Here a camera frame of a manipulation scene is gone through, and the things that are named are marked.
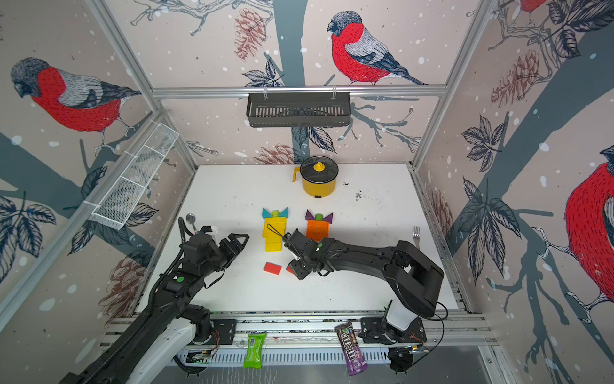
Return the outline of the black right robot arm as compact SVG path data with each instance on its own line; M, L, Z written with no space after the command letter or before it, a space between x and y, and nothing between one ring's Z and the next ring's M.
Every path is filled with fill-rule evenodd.
M414 244L398 241L396 246L365 247L343 243L335 238L315 241L299 230L281 237L294 255L289 268L303 280L311 273L326 277L348 271L379 278L388 283L396 298L379 323L363 318L359 337L366 343L393 345L421 340L411 334L418 318L435 317L443 270Z

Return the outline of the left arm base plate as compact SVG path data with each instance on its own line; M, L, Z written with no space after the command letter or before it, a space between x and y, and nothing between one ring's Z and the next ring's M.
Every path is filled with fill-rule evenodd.
M211 321L211 336L206 341L208 346L231 346L237 328L236 319L214 319Z

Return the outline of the long yellow rectangle block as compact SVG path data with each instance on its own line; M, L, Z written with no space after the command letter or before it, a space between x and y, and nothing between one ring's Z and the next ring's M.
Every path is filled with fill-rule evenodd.
M278 218L267 218L265 219L265 224L271 225L286 225L286 218L278 217Z

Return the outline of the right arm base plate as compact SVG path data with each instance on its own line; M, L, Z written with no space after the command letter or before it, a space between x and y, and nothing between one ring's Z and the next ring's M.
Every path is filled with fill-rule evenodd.
M398 343L425 344L427 337L421 318L415 318L405 331L399 331L383 318L362 318L358 338L367 344L391 346Z

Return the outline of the green snack packet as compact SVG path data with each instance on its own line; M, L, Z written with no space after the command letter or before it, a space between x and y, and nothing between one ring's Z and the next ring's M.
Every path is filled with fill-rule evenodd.
M248 344L246 357L243 362L243 367L246 369L262 369L262 355L265 344L266 334L250 334L248 336Z

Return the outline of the red square block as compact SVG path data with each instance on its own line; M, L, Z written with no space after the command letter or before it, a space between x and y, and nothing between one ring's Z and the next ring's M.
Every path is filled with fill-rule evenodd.
M277 264L273 264L271 262L267 262L263 268L263 270L272 275L280 275L282 267Z

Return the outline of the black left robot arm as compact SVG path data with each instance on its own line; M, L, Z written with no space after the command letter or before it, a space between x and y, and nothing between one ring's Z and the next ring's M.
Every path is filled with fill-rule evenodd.
M192 301L208 288L205 279L224 274L249 235L230 234L217 243L201 231L183 242L167 271L150 291L146 308L102 355L63 383L150 383L190 344L217 350L233 342L234 320L213 320Z

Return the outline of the orange slanted block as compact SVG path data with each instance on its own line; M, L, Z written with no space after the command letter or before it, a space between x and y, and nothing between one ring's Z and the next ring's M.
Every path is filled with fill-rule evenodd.
M319 243L324 238L327 238L328 235L327 233L309 233L306 235L306 237Z

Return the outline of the yellow pot with lid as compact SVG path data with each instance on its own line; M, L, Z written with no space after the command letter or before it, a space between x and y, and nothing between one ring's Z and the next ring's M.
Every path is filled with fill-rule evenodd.
M318 155L307 158L295 167L293 182L300 179L307 195L324 198L334 192L338 174L339 166L332 158Z

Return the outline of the purple m&m candy packet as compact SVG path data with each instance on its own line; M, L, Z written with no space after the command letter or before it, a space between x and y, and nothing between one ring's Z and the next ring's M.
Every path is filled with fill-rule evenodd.
M358 345L352 323L342 323L334 329L341 344L349 376L365 372L368 369L368 363Z

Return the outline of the small yellow block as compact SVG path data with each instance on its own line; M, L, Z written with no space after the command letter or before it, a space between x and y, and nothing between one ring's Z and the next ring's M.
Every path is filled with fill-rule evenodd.
M277 237L277 238L268 237L268 238L265 239L265 244L267 246L281 246L282 245L282 240L279 237Z

